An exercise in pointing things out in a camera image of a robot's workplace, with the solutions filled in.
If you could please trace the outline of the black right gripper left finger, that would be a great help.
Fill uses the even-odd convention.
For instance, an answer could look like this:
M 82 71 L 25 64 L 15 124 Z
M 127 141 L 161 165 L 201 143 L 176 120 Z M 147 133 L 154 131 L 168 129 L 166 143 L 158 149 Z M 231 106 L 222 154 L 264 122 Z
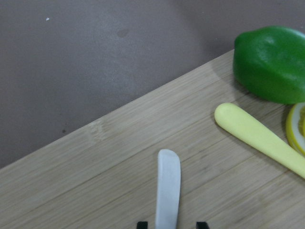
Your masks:
M 137 222 L 136 229 L 148 229 L 148 222 L 147 221 Z

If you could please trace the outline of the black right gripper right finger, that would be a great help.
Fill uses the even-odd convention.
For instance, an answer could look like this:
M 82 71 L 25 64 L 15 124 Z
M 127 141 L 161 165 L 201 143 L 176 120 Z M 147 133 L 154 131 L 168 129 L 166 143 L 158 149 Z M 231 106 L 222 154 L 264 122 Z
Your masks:
M 209 229 L 207 222 L 196 222 L 196 229 Z

